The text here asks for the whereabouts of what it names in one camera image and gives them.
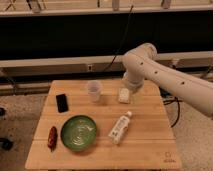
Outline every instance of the black wall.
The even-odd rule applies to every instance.
[[[0,18],[0,59],[113,55],[128,14]],[[144,43],[158,52],[213,50],[213,11],[132,14],[120,54]]]

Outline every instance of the bottle cap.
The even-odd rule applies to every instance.
[[[129,118],[131,118],[131,117],[132,117],[132,112],[131,112],[131,111],[126,112],[126,115],[127,115]]]

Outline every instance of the gray floor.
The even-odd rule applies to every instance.
[[[0,97],[0,107],[7,110],[0,118],[0,136],[13,140],[11,151],[0,149],[1,171],[25,171],[24,164],[46,94]],[[176,104],[166,107],[173,122]],[[213,171],[213,121],[185,103],[181,118],[173,128],[183,162],[183,171]]]

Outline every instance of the logo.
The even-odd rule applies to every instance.
[[[166,159],[164,160],[164,163],[175,163],[176,161],[172,159],[172,154],[170,152],[165,152]]]

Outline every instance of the green bowl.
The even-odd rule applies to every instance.
[[[88,116],[77,115],[68,119],[61,129],[63,144],[72,151],[87,149],[95,140],[97,126]]]

